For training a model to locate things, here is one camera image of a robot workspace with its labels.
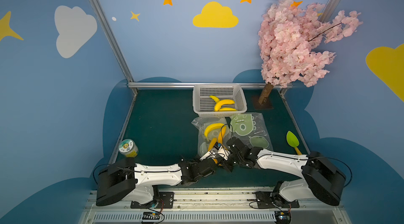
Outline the yellow banana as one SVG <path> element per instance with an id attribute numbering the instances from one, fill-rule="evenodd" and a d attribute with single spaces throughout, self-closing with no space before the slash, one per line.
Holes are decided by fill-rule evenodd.
<path id="1" fill-rule="evenodd" d="M 216 97 L 216 96 L 210 96 L 210 98 L 211 98 L 212 100 L 214 100 L 216 103 L 219 103 L 219 102 L 220 102 L 220 99 L 219 99 L 218 97 Z"/>

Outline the green printed zip bag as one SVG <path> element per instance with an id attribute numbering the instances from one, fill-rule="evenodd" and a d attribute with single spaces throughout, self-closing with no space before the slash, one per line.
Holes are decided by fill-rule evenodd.
<path id="1" fill-rule="evenodd" d="M 273 150 L 270 136 L 261 113 L 243 113 L 230 117 L 231 136 L 248 147 Z"/>

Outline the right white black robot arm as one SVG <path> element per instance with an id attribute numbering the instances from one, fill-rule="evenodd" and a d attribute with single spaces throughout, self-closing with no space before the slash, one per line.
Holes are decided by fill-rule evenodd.
<path id="1" fill-rule="evenodd" d="M 279 181 L 270 194 L 271 203 L 279 208 L 301 199 L 317 199 L 330 206 L 340 203 L 346 175 L 319 152 L 283 154 L 261 147 L 249 148 L 233 137 L 225 144 L 225 157 L 232 165 L 297 176 L 299 179 L 291 182 Z"/>

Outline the clear zip bag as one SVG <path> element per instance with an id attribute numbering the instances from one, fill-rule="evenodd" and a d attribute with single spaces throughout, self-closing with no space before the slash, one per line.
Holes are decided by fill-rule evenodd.
<path id="1" fill-rule="evenodd" d="M 225 117 L 197 117 L 191 122 L 197 129 L 198 129 L 198 154 L 195 157 L 195 160 L 197 162 L 200 162 L 200 158 L 208 152 L 208 147 L 210 142 L 213 140 L 213 138 L 218 138 L 220 129 L 212 130 L 208 134 L 208 139 L 205 138 L 204 136 L 204 131 L 207 126 L 210 124 L 215 124 L 215 123 L 222 123 L 227 126 L 226 128 L 226 135 L 223 140 L 223 144 L 220 145 L 217 143 L 217 149 L 219 150 L 221 146 L 225 147 L 225 144 L 227 141 L 230 139 L 231 135 L 231 130 L 229 128 L 229 125 L 227 123 L 227 120 Z M 222 165 L 223 158 L 221 158 L 219 155 L 217 155 L 217 160 L 218 160 L 218 166 L 220 168 L 224 168 Z"/>

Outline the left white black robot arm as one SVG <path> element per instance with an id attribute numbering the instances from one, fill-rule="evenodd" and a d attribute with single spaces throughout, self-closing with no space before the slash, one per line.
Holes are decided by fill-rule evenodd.
<path id="1" fill-rule="evenodd" d="M 123 199 L 147 205 L 157 199 L 157 186 L 190 186 L 212 175 L 219 162 L 207 158 L 201 162 L 182 160 L 168 166 L 141 165 L 125 158 L 100 170 L 96 205 L 115 204 Z"/>

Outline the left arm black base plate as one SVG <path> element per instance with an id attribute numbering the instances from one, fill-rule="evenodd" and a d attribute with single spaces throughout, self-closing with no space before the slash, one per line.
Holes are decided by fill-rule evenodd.
<path id="1" fill-rule="evenodd" d="M 159 196 L 154 197 L 154 199 L 147 204 L 139 204 L 136 201 L 131 202 L 131 209 L 146 209 L 146 208 L 154 208 L 154 209 L 172 209 L 174 204 L 174 192 L 159 192 Z"/>

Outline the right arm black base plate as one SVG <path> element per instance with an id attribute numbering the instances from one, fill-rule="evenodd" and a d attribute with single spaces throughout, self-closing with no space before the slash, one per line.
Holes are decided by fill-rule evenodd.
<path id="1" fill-rule="evenodd" d="M 257 191 L 254 193 L 256 196 L 256 203 L 258 209 L 272 209 L 272 208 L 299 208 L 297 200 L 289 202 L 282 198 L 277 192 L 270 191 Z"/>

